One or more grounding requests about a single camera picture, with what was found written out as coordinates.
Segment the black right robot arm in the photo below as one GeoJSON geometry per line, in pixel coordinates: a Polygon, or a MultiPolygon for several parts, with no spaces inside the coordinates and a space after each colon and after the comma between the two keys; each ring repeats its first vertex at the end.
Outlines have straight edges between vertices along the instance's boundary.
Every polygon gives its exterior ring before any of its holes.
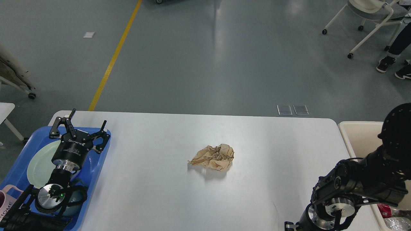
{"type": "Polygon", "coordinates": [[[384,203],[398,206],[408,193],[410,180],[410,103],[386,116],[378,138],[382,144],[364,158],[339,161],[313,187],[310,204],[285,231],[342,231],[361,206],[384,203]]]}

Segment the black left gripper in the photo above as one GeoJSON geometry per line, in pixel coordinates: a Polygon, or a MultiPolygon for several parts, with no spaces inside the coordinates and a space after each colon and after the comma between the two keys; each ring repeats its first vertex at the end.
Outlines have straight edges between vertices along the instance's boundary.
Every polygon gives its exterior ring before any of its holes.
{"type": "MultiPolygon", "coordinates": [[[[65,134],[68,133],[70,138],[77,139],[76,130],[71,122],[75,113],[76,109],[73,109],[68,116],[56,117],[51,126],[49,138],[61,139],[64,134],[60,133],[58,127],[63,125],[66,129],[65,134]]],[[[100,154],[107,146],[111,135],[104,130],[106,124],[107,120],[104,120],[99,131],[92,134],[87,134],[83,140],[81,139],[80,141],[76,141],[70,138],[62,140],[53,155],[51,160],[52,163],[58,166],[60,164],[70,162],[74,165],[74,169],[82,169],[90,150],[100,154]],[[94,145],[94,141],[100,138],[102,139],[102,142],[94,145]]]]}

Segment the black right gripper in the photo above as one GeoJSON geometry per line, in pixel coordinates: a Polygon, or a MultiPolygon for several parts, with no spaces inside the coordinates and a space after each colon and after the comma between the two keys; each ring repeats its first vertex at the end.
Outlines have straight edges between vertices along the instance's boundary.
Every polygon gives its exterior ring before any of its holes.
{"type": "Polygon", "coordinates": [[[328,214],[322,204],[309,204],[299,222],[284,222],[285,231],[334,231],[336,213],[328,214]]]}

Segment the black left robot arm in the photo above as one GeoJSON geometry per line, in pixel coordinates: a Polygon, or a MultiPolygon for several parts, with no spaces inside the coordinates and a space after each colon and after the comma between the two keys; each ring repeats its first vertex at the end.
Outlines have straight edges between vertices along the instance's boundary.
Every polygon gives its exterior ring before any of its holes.
{"type": "Polygon", "coordinates": [[[1,183],[15,202],[4,202],[2,231],[79,231],[107,156],[111,133],[75,127],[56,117],[28,139],[1,183]]]}

